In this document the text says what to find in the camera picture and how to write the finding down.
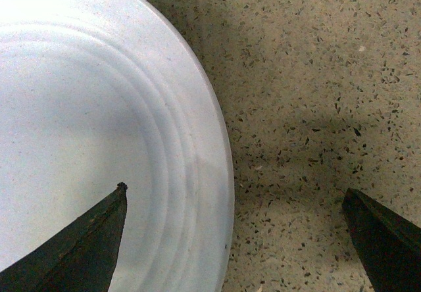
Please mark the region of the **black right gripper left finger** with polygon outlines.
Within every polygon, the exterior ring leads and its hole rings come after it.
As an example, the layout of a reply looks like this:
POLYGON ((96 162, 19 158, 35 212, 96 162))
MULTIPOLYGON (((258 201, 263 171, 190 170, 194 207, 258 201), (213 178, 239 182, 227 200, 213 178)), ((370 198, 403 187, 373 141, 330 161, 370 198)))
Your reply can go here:
POLYGON ((1 271, 2 291, 108 291, 126 213, 117 188, 37 249, 1 271))

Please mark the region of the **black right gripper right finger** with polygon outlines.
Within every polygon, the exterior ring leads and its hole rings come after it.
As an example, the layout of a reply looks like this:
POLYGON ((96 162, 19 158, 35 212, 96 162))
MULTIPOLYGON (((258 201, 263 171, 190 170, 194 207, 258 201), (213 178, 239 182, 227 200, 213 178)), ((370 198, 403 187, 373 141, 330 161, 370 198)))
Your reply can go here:
POLYGON ((375 291, 420 290, 420 228, 365 193, 342 202, 354 248, 375 291))

